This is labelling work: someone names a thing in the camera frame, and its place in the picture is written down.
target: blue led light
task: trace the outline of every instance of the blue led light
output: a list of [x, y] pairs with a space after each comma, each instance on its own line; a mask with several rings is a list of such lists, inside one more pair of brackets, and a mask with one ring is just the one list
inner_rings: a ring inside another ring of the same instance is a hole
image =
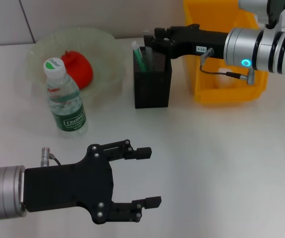
[[250, 67], [252, 65], [252, 62], [249, 59], [242, 60], [242, 65], [245, 67]]

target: label sticker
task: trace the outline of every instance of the label sticker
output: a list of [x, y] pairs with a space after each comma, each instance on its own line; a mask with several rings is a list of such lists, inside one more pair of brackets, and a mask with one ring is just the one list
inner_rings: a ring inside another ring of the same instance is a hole
[[52, 114], [58, 128], [63, 131], [78, 130], [85, 124], [86, 121], [83, 105], [75, 113], [70, 115]]
[[197, 52], [205, 53], [207, 52], [207, 48], [204, 46], [197, 46]]

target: cable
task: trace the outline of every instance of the cable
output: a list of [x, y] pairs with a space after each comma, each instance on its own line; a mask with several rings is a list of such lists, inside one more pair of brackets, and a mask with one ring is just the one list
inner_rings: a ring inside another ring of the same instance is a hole
[[218, 73], [218, 72], [208, 72], [202, 69], [203, 65], [200, 66], [200, 71], [202, 73], [213, 74], [213, 75], [226, 75], [226, 73]]
[[58, 161], [57, 158], [54, 158], [53, 160], [54, 160], [55, 162], [57, 162], [58, 165], [61, 165], [61, 163]]
[[219, 72], [208, 72], [202, 69], [203, 65], [200, 66], [200, 71], [206, 74], [213, 74], [213, 75], [226, 75], [228, 77], [240, 79], [242, 74], [240, 73], [233, 73], [233, 72], [226, 72], [226, 73], [219, 73]]
[[51, 154], [51, 153], [50, 153], [49, 159], [50, 159], [50, 160], [54, 160], [55, 162], [57, 162], [58, 165], [61, 165], [61, 163], [60, 163], [60, 162], [58, 161], [58, 159], [54, 156], [54, 154]]
[[206, 73], [206, 74], [213, 74], [213, 75], [226, 75], [228, 77], [232, 77], [232, 78], [237, 78], [237, 79], [240, 79], [242, 74], [240, 73], [233, 73], [233, 72], [226, 72], [226, 73], [220, 73], [220, 72], [208, 72], [208, 71], [205, 71], [203, 70], [203, 65], [206, 63], [207, 61], [207, 58], [211, 57], [214, 55], [214, 50], [213, 48], [209, 48], [204, 54], [202, 54], [200, 56], [200, 71], [202, 73]]

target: bottle cap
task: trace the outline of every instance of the bottle cap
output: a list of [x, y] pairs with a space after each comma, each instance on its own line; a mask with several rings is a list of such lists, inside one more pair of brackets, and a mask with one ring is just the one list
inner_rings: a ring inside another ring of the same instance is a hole
[[60, 58], [46, 60], [43, 64], [43, 69], [49, 79], [62, 78], [67, 71], [64, 62]]

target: plastic water bottle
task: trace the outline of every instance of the plastic water bottle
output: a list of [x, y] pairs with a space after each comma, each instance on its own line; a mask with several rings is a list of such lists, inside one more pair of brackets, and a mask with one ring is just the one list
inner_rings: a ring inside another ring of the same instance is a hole
[[63, 61], [48, 59], [43, 69], [47, 75], [48, 104], [60, 134], [64, 137], [84, 134], [87, 122], [79, 88], [67, 74]]

